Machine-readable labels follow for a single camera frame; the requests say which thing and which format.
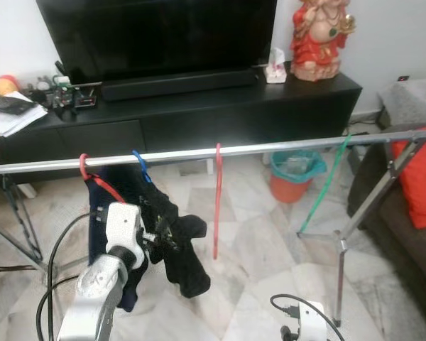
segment red statue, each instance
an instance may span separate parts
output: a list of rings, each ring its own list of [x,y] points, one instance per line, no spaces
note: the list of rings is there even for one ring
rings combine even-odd
[[[333,78],[341,61],[338,48],[344,48],[347,36],[354,32],[355,19],[346,14],[350,0],[301,0],[295,12],[291,73],[301,80]]]

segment soundbar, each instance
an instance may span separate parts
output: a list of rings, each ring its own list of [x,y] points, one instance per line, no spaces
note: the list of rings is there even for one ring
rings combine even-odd
[[[106,101],[117,101],[223,87],[241,87],[253,85],[256,83],[256,77],[256,73],[249,68],[109,81],[102,83],[102,98]]]

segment tv screen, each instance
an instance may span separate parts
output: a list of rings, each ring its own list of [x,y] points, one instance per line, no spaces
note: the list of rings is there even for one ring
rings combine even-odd
[[[268,62],[276,0],[37,0],[72,84]]]

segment metal rail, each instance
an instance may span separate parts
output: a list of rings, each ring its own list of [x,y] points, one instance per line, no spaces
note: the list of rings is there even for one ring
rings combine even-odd
[[[384,133],[372,135],[352,136],[347,143],[349,146],[359,144],[377,144],[393,141],[426,139],[426,130],[424,131],[402,131],[397,133]],[[274,144],[255,144],[250,146],[236,146],[221,148],[223,156],[237,156],[254,153],[268,153],[274,151],[289,151],[295,149],[326,148],[338,146],[344,143],[345,136],[332,137],[327,139],[312,139],[291,142],[278,142]],[[215,148],[195,149],[191,151],[169,151],[163,153],[143,154],[142,158],[149,163],[162,161],[186,161],[201,158],[214,158]],[[125,156],[107,156],[102,158],[88,158],[85,162],[87,167],[110,166],[124,163],[138,163],[138,159],[133,155]],[[62,169],[79,168],[79,160],[54,160],[28,163],[15,163],[9,165],[0,165],[0,174],[29,173],[41,171],[56,171]]]

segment sofa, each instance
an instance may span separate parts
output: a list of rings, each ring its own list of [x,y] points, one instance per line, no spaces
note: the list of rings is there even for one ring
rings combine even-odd
[[[401,125],[386,131],[405,131],[419,127],[419,124]],[[368,148],[349,193],[350,216],[358,210],[387,171],[387,164],[388,156],[383,144],[375,144]],[[366,216],[359,228],[365,229],[394,262],[402,280],[406,282],[426,312],[426,229],[413,227],[399,181],[395,181],[377,208]]]

